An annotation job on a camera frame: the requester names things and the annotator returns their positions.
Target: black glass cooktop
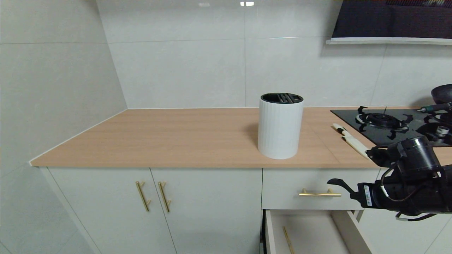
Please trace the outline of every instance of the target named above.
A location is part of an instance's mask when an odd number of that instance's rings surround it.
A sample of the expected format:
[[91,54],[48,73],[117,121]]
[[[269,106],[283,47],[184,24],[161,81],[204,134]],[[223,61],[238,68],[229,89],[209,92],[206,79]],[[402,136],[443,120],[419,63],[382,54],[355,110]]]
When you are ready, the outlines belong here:
[[452,113],[416,109],[332,110],[375,145],[387,147],[407,138],[426,136],[433,146],[452,146]]

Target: wooden countertop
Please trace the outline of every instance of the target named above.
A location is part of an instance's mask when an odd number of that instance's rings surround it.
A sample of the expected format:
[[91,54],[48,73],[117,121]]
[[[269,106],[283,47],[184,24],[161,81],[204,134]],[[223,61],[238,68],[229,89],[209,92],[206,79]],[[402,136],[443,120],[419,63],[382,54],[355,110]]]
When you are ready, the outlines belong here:
[[[31,161],[49,167],[377,168],[332,127],[373,147],[331,109],[304,108],[299,150],[273,160],[257,149],[258,108],[129,109]],[[443,165],[452,148],[435,148]]]

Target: cabinet door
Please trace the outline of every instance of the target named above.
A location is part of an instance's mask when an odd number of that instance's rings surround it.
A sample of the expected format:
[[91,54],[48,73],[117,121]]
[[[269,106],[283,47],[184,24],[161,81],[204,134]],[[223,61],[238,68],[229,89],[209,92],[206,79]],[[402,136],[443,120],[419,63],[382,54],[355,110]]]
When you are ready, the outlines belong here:
[[424,254],[451,217],[438,214],[423,221],[397,221],[396,214],[381,209],[363,211],[359,224],[378,253]]
[[259,253],[262,169],[151,171],[178,254]]
[[[149,169],[50,168],[64,196],[105,254],[175,254]],[[145,199],[147,212],[136,181]]]
[[452,249],[451,236],[452,220],[449,220],[425,254],[450,253]]

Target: backsplash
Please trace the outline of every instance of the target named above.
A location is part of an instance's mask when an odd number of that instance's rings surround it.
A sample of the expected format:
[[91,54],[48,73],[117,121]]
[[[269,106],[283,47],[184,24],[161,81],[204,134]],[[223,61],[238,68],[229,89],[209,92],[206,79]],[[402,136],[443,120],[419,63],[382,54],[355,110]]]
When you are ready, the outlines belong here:
[[452,83],[452,47],[325,45],[339,0],[98,0],[129,108],[420,105]]

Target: drawer handle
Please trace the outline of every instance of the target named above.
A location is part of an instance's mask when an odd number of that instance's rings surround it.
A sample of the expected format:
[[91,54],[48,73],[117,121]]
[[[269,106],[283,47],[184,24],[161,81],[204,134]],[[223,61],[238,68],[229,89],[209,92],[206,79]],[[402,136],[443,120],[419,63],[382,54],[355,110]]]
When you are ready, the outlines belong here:
[[141,200],[143,201],[144,209],[146,209],[146,212],[149,212],[149,207],[147,207],[147,206],[150,204],[151,200],[148,199],[146,201],[144,198],[144,195],[143,195],[143,191],[141,190],[141,187],[143,187],[144,182],[140,183],[140,182],[136,181],[135,184],[137,185],[138,193],[140,194]]
[[303,188],[301,193],[298,194],[300,197],[341,197],[340,193],[333,193],[331,188],[328,189],[326,193],[308,193],[306,188]]
[[159,182],[159,188],[160,192],[162,193],[163,203],[165,203],[166,212],[170,212],[170,203],[171,199],[166,200],[165,192],[163,191],[163,188],[165,187],[166,182]]

